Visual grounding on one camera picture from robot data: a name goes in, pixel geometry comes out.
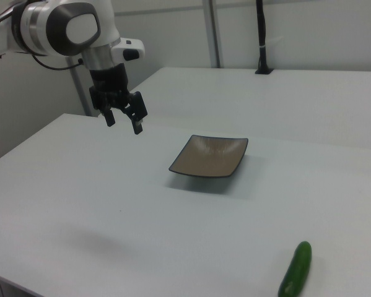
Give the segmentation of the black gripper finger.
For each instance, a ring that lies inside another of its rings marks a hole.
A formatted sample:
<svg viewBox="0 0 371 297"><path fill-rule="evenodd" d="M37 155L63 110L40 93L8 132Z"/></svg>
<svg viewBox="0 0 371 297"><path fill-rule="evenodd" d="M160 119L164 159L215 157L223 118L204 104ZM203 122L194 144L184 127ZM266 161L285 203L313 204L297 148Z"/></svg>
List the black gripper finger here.
<svg viewBox="0 0 371 297"><path fill-rule="evenodd" d="M126 96L127 105L123 113L131 120L136 135L142 132L143 119L148 115L144 100L140 92L130 93Z"/></svg>
<svg viewBox="0 0 371 297"><path fill-rule="evenodd" d="M115 124L115 117L110 106L106 106L102 109L102 115L105 118L108 127L112 127Z"/></svg>

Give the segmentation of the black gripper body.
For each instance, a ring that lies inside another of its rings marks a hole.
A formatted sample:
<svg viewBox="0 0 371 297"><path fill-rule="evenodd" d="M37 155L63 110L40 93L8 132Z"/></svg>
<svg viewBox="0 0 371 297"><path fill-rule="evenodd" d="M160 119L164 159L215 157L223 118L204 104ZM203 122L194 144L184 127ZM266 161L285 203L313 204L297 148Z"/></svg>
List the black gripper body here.
<svg viewBox="0 0 371 297"><path fill-rule="evenodd" d="M105 115L112 108L126 113L130 106L128 76L123 63L101 71L90 71L93 86L89 88L92 105Z"/></svg>

